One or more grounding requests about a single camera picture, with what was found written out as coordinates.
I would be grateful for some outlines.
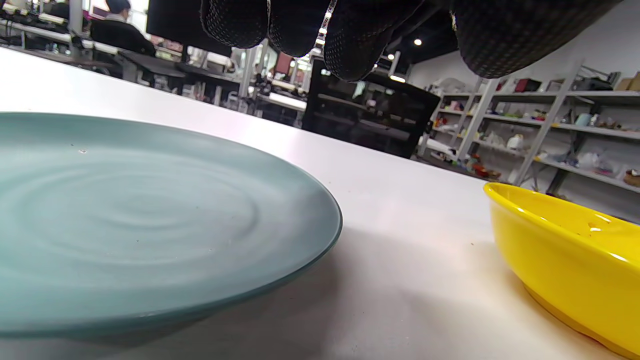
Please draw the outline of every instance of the monitor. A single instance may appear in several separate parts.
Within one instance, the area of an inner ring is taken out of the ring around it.
[[[231,47],[204,31],[200,21],[202,0],[149,0],[147,33],[182,45],[231,56]]]

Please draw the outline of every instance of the table leg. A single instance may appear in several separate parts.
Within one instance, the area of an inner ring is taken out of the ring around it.
[[[129,61],[123,61],[122,65],[122,79],[130,83],[138,82],[138,67]]]
[[[222,87],[216,86],[216,93],[213,95],[213,105],[220,106],[220,97],[222,97]]]

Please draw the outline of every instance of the box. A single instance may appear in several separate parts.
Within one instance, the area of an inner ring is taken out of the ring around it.
[[[634,80],[635,78],[626,78],[626,79],[620,80],[620,82],[618,83],[618,86],[616,86],[616,91],[629,90],[629,88],[631,87],[631,83],[633,83]]]
[[[631,85],[627,89],[629,91],[640,91],[640,71],[636,72],[636,77],[631,81]]]

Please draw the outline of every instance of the black jacket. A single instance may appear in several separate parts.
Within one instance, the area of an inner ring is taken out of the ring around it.
[[[126,22],[116,20],[92,20],[91,38],[103,44],[155,56],[156,47],[138,29]]]

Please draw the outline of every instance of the bowl rim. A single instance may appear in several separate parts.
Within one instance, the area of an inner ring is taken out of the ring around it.
[[[600,215],[601,217],[606,218],[607,220],[610,220],[611,222],[617,222],[617,223],[621,223],[621,224],[626,224],[629,226],[634,226],[633,224],[631,224],[630,222],[626,222],[624,220],[620,220],[616,217],[612,217],[611,215],[607,215],[604,213],[601,213],[599,211],[596,211],[594,209],[590,209],[587,208],[585,206],[581,206],[572,202],[568,202],[562,199],[558,199],[556,197],[553,196],[549,196],[545,193],[541,193],[541,192],[535,192],[533,190],[529,190],[529,189],[525,189],[525,188],[521,188],[519,186],[514,186],[514,185],[510,185],[510,184],[502,184],[502,183],[486,183],[483,186],[483,190],[484,192],[487,194],[487,196],[489,196],[489,199],[491,199],[492,201],[496,202],[498,205],[502,206],[503,208],[507,209],[508,211],[512,212],[515,215],[518,215],[519,217],[523,217],[526,220],[548,230],[548,231],[552,231],[553,233],[557,233],[559,235],[561,235],[562,237],[572,241],[574,244],[577,244],[578,246],[580,246],[583,249],[586,249],[588,251],[594,252],[595,254],[598,254],[599,256],[604,256],[606,257],[609,261],[613,261],[617,264],[620,264],[621,266],[625,266],[627,268],[629,268],[630,270],[633,270],[636,273],[640,274],[640,262],[638,261],[634,261],[631,262],[629,260],[626,260],[626,258],[624,258],[623,256],[614,254],[611,251],[608,251],[607,249],[605,249],[604,247],[588,242],[586,241],[586,239],[582,236],[579,236],[567,229],[565,229],[564,227],[561,227],[560,225],[557,225],[556,223],[550,222],[548,220],[543,220],[543,218],[539,215],[534,214],[533,212],[526,210],[526,209],[522,209],[520,206],[518,206],[515,202],[508,200],[507,198],[505,198],[504,196],[502,196],[501,194],[498,193],[498,191],[496,190],[497,188],[514,188],[514,189],[518,189],[518,191],[521,192],[529,192],[529,193],[534,193],[534,194],[538,194],[538,195],[544,195],[546,197],[548,197],[552,202],[563,202],[563,203],[568,203],[570,206],[575,206],[578,208],[583,208],[583,209],[587,209],[589,211],[592,211],[594,214],[596,215]]]

